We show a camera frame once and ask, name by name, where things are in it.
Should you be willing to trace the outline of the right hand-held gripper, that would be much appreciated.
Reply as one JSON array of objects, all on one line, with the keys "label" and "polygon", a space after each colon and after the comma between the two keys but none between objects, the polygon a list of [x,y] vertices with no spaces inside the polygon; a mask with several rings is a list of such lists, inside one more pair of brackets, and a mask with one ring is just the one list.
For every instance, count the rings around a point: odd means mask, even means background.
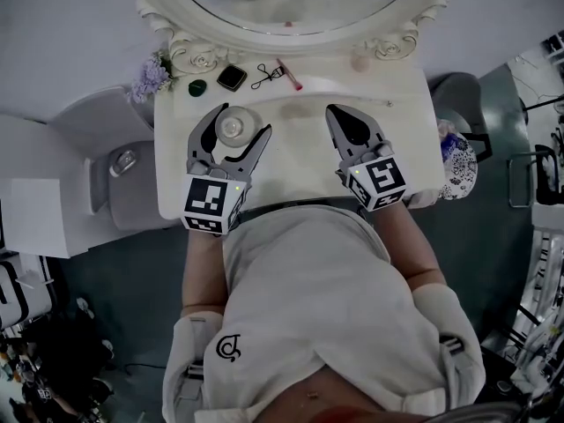
[{"label": "right hand-held gripper", "polygon": [[[407,191],[406,179],[378,122],[370,115],[343,104],[325,110],[334,147],[341,161],[338,175],[344,186],[368,212],[401,201]],[[365,151],[352,158],[352,152]]]}]

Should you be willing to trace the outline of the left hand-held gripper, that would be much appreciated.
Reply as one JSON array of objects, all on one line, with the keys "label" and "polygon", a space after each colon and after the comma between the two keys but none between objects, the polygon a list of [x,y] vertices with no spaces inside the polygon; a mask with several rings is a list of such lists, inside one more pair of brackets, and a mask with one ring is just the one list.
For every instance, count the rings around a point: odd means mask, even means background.
[{"label": "left hand-held gripper", "polygon": [[215,107],[190,132],[182,188],[183,225],[216,236],[231,230],[251,187],[251,175],[272,134],[268,124],[256,133],[241,155],[226,156],[219,165],[214,164],[216,121],[227,108],[227,102]]}]

